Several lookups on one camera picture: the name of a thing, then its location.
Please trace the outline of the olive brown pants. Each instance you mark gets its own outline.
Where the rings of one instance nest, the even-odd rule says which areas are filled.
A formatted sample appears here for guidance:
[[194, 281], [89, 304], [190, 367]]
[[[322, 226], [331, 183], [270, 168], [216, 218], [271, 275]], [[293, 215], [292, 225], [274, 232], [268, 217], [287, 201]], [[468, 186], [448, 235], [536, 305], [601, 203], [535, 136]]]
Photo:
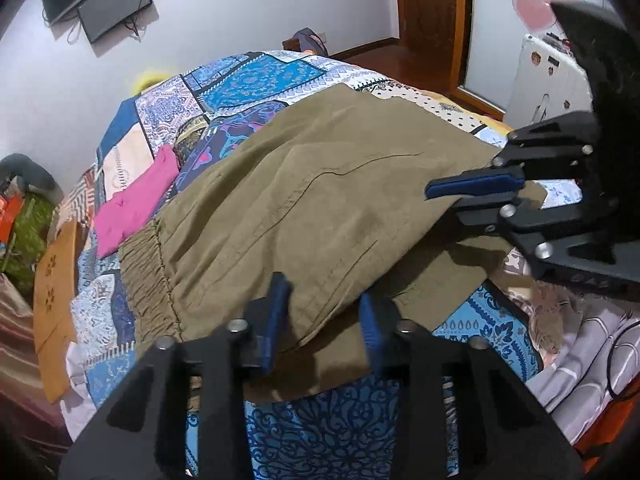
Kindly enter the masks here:
[[424, 196], [427, 182], [496, 154], [416, 104], [344, 84], [287, 107], [120, 246], [137, 352], [208, 335], [280, 272], [288, 325], [247, 399], [291, 401], [364, 376], [363, 292], [432, 329], [502, 266], [504, 240], [457, 237], [450, 198]]

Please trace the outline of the white plastic cabinet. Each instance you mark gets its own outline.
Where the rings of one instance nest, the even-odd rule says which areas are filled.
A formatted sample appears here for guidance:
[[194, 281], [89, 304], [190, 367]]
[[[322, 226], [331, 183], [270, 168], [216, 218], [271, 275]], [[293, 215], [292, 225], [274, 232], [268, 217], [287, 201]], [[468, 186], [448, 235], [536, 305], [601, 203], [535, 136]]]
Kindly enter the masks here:
[[585, 71], [568, 44], [550, 32], [526, 35], [503, 121], [517, 129], [574, 112], [590, 112], [592, 96]]

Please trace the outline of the blue patchwork bedspread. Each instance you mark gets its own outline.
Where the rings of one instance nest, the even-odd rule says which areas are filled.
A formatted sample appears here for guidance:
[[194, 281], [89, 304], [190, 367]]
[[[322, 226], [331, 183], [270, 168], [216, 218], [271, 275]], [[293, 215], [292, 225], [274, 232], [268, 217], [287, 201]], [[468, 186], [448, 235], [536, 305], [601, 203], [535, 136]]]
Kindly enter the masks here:
[[[404, 99], [477, 139], [503, 144], [499, 133], [465, 110], [373, 70], [316, 54], [248, 52], [172, 76], [120, 104], [96, 151], [94, 217], [168, 144], [178, 158], [179, 174], [142, 230], [200, 174], [232, 155], [279, 112], [338, 84], [384, 100]], [[126, 240], [100, 259], [94, 217], [77, 261], [78, 294], [70, 302], [70, 314], [89, 391], [101, 403], [141, 353], [118, 258]], [[495, 278], [502, 269], [503, 264], [433, 330], [457, 341], [486, 337], [515, 374], [528, 379], [542, 370], [542, 359], [527, 333], [524, 313], [503, 300]], [[394, 382], [368, 371], [347, 384], [291, 401], [247, 399], [256, 477], [387, 478], [396, 442], [397, 391]]]

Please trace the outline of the grey striped sheet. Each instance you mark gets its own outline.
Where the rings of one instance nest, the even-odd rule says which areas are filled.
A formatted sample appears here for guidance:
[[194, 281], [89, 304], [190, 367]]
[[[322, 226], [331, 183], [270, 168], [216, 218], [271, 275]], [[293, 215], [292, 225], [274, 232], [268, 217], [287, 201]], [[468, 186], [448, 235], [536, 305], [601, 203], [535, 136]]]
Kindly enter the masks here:
[[526, 386], [574, 444], [639, 374], [639, 305], [536, 281], [515, 249], [495, 278], [544, 363]]

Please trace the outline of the pink folded cloth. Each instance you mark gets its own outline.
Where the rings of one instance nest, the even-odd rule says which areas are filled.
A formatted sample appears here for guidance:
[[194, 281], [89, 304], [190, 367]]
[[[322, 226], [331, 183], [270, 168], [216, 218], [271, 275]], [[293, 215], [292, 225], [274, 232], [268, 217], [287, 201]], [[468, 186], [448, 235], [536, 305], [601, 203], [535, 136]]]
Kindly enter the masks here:
[[179, 174], [178, 158], [168, 144], [157, 152], [154, 162], [128, 188], [117, 192], [94, 217], [96, 255], [111, 255], [124, 240], [148, 222]]

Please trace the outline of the brown wooden door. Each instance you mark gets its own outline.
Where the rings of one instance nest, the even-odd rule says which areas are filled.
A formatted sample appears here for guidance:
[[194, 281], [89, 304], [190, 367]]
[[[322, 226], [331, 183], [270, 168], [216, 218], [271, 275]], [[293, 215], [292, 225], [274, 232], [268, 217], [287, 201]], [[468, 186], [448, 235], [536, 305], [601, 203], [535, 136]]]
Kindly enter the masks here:
[[450, 93], [462, 84], [468, 59], [472, 0], [397, 0], [400, 45], [411, 80]]

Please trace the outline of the orange striped blanket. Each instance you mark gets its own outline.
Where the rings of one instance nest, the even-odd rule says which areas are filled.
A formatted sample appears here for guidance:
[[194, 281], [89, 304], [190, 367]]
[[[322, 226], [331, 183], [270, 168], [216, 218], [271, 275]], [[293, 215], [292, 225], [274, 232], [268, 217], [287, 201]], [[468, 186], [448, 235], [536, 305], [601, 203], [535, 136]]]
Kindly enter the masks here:
[[85, 230], [89, 229], [94, 214], [94, 184], [96, 166], [92, 165], [74, 184], [70, 192], [55, 206], [48, 232], [47, 242], [52, 243], [66, 222], [76, 221]]

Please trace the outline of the dark bag by bed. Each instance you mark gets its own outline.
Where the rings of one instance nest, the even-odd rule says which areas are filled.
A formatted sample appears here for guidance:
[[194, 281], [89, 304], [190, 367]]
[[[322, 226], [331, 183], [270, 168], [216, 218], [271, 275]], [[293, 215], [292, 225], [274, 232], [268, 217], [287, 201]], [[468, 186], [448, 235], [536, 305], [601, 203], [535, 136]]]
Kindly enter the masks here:
[[293, 52], [307, 52], [321, 56], [328, 56], [326, 44], [312, 29], [305, 27], [298, 30], [291, 38], [282, 41], [284, 50]]

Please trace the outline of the green patterned storage bag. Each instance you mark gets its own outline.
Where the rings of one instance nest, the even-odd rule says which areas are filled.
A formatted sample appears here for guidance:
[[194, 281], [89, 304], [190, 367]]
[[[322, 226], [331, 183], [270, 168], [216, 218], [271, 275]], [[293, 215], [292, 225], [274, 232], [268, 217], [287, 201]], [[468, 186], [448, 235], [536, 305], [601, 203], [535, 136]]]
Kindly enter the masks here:
[[1, 243], [1, 272], [31, 302], [36, 266], [47, 249], [54, 206], [38, 194], [28, 193], [22, 199], [9, 241]]

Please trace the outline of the striped red brown curtain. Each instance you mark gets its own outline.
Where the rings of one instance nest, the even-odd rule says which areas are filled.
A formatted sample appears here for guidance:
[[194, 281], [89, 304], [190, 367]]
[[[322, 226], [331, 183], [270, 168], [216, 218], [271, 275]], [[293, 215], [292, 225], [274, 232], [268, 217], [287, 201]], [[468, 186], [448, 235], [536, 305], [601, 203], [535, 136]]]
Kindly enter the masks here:
[[49, 467], [70, 447], [60, 408], [44, 393], [32, 331], [32, 307], [1, 278], [1, 426]]

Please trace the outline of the yellow headboard edge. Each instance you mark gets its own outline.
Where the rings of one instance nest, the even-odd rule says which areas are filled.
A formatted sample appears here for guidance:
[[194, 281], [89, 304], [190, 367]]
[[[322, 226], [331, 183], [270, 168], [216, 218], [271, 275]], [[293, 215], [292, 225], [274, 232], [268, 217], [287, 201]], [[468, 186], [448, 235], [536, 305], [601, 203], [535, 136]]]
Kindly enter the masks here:
[[166, 79], [171, 77], [171, 73], [165, 72], [145, 72], [140, 76], [137, 76], [134, 81], [134, 85], [132, 86], [132, 94], [135, 96], [136, 94], [145, 92], [165, 81]]

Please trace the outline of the orange box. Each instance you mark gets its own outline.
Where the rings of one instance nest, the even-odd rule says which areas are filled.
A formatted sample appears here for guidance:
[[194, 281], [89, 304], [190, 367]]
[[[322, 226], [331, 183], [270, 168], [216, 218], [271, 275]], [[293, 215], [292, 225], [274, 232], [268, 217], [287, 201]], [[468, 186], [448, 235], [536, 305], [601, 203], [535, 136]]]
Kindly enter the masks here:
[[6, 244], [18, 214], [20, 213], [24, 200], [21, 196], [11, 198], [0, 198], [0, 242]]

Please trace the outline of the grey stuffed pillow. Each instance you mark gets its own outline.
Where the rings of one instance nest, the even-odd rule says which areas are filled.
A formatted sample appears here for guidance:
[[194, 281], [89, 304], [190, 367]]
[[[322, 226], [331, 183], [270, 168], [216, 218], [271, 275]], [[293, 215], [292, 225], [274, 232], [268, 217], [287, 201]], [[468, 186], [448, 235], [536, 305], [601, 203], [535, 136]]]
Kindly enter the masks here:
[[54, 206], [63, 198], [62, 188], [50, 172], [28, 156], [14, 153], [1, 159], [1, 192], [6, 192], [12, 183], [23, 194], [41, 195]]

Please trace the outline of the small black wall monitor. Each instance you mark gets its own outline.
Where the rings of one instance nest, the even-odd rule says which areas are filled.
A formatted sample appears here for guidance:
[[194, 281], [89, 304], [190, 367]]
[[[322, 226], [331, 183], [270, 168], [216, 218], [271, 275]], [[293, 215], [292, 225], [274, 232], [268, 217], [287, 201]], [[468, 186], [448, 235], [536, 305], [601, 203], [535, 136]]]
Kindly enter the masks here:
[[131, 21], [152, 0], [85, 0], [77, 15], [90, 44], [95, 44], [107, 32]]

